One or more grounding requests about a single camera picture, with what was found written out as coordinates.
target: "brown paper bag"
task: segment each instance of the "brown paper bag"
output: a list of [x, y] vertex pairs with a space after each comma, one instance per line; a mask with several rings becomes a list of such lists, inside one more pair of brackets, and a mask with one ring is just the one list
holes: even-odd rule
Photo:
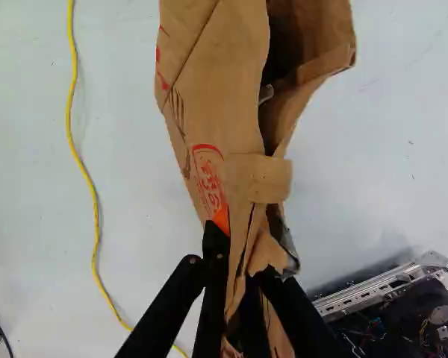
[[[160, 15], [155, 96], [199, 218], [230, 234], [229, 320], [246, 274], [299, 268], [283, 216], [292, 175], [284, 155], [312, 93], [354, 63], [350, 6], [160, 0]], [[273, 355], [292, 357], [272, 309], [265, 319]]]

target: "metal frame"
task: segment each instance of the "metal frame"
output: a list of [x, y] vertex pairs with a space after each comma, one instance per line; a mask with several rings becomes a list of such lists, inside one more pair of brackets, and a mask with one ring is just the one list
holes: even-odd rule
[[335, 321], [378, 302], [392, 300], [419, 280], [441, 279], [445, 272], [448, 273], [448, 258], [436, 251], [428, 251], [412, 262], [312, 303], [324, 321]]

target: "yellow cable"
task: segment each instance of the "yellow cable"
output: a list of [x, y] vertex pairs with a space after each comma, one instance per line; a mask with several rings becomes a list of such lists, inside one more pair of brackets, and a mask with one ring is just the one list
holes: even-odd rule
[[[73, 36], [73, 10], [74, 10], [75, 1], [68, 0], [68, 12], [66, 17], [67, 30], [68, 30], [68, 43], [69, 50], [72, 55], [72, 81], [69, 84], [68, 97], [66, 98], [66, 109], [65, 109], [65, 120], [66, 120], [66, 138], [68, 139], [69, 149], [72, 152], [73, 159], [78, 165], [80, 172], [82, 173], [85, 181], [87, 182], [88, 189], [90, 191], [91, 199], [93, 201], [93, 223], [95, 229], [95, 243], [93, 246], [93, 255], [91, 257], [91, 271], [93, 273], [93, 278], [95, 279], [96, 285], [98, 285], [99, 291], [102, 293], [103, 297], [107, 301], [110, 308], [113, 310], [114, 315], [118, 318], [119, 323], [126, 329], [132, 330], [133, 328], [128, 326], [115, 306], [113, 305], [113, 301], [110, 298], [110, 295], [106, 291], [106, 288], [103, 286], [102, 279], [99, 276], [98, 269], [96, 268], [96, 253], [100, 244], [100, 235], [99, 235], [99, 207], [98, 207], [98, 195], [96, 194], [96, 188], [91, 180], [90, 174], [88, 173], [86, 167], [84, 166], [83, 161], [81, 160], [78, 152], [76, 151], [75, 143], [73, 142], [72, 137], [72, 120], [71, 120], [71, 110], [73, 103], [73, 95], [75, 94], [76, 87], [76, 79], [78, 77], [78, 54], [76, 52], [76, 44], [75, 38]], [[176, 349], [184, 358], [187, 358], [185, 352], [183, 352], [180, 347], [177, 345], [172, 345], [174, 349]]]

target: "gray floor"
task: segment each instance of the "gray floor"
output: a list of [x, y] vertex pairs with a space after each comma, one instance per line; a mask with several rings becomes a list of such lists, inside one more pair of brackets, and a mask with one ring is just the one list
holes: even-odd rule
[[[102, 276], [130, 323], [200, 252], [152, 93], [155, 2], [75, 9], [75, 137], [102, 200]], [[448, 0], [353, 10], [357, 66], [319, 89], [288, 150], [308, 289], [401, 253], [448, 256]], [[64, 134], [65, 17], [64, 0], [0, 1], [0, 321], [21, 358], [112, 357], [127, 334], [90, 272], [90, 197]], [[187, 352], [197, 316], [178, 337]]]

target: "orange printed logo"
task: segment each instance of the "orange printed logo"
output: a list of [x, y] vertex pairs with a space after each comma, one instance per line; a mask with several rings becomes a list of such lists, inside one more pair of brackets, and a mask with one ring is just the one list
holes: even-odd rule
[[209, 218], [229, 235], [228, 205], [216, 168], [216, 164], [224, 160], [223, 155], [209, 144], [193, 146], [192, 153], [201, 203]]

